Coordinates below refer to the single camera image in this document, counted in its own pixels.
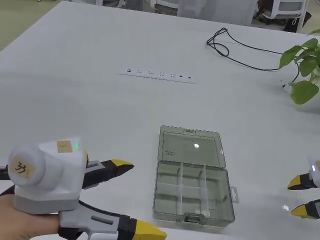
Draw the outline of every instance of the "white table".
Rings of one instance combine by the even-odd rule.
[[[307,156],[319,156],[320,116],[296,111],[280,88],[280,80],[296,75],[294,65],[251,70],[206,46],[221,27],[239,41],[275,51],[306,40],[302,34],[61,2],[0,53],[0,164],[15,144],[80,135],[91,160],[135,164],[118,179],[83,191],[81,199],[156,223],[160,126],[217,131],[230,184],[239,193],[236,221],[214,235],[165,228],[167,239],[318,240],[319,222],[290,216],[282,205],[294,202],[286,186],[308,171]],[[277,55],[226,44],[246,63],[278,66]],[[121,67],[181,71],[198,84],[116,74]],[[0,191],[10,185],[1,183]],[[317,193],[304,191],[302,202]]]

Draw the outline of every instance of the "chair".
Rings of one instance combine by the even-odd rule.
[[[272,10],[262,15],[267,20],[299,19],[297,32],[301,31],[307,11],[308,0],[273,0]]]
[[[150,6],[151,8],[155,9],[156,4],[172,8],[172,9],[178,9],[179,7],[179,0],[151,0]]]

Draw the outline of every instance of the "gray floor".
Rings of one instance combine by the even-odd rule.
[[[143,11],[154,13],[150,7],[150,0],[131,1],[143,1]],[[320,0],[309,0],[307,10],[312,14],[312,18],[303,27],[301,32],[304,34],[320,29],[320,4],[317,4],[316,1],[320,2]],[[42,0],[41,2],[37,0],[0,0],[0,51],[58,3],[59,0]],[[265,24],[257,27],[268,28]]]

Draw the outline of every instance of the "sticker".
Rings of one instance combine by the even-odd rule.
[[[9,171],[29,181],[33,177],[36,168],[22,157],[16,156],[9,165]]]
[[[72,146],[71,141],[69,140],[62,140],[62,141],[56,141],[56,147],[58,149],[58,153],[72,153]]]

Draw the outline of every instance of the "clear plastic box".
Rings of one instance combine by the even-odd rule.
[[[215,228],[234,222],[225,167],[218,133],[162,126],[153,217]]]

